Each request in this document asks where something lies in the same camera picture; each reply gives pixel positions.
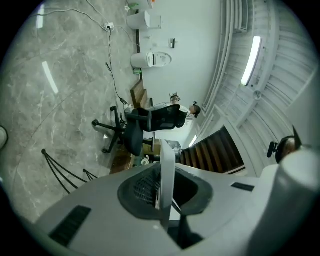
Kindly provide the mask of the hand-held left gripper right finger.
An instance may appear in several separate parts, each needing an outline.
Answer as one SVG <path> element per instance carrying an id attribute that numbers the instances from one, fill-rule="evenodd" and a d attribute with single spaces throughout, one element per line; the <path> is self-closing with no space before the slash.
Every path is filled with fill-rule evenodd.
<path id="1" fill-rule="evenodd" d="M 209 238 L 236 215 L 257 184 L 256 177 L 210 172 L 178 163 L 173 200 L 180 209 L 180 221 L 174 241 L 184 250 Z"/>

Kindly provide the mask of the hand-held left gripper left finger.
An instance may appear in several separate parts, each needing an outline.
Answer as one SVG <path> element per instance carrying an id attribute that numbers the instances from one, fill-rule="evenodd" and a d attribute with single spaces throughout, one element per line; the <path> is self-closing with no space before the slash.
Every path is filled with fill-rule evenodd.
<path id="1" fill-rule="evenodd" d="M 180 247 L 158 220 L 134 217 L 119 202 L 118 188 L 148 167 L 135 167 L 85 183 L 35 222 L 50 235 L 77 206 L 90 209 L 67 248 L 86 256 L 173 256 Z"/>

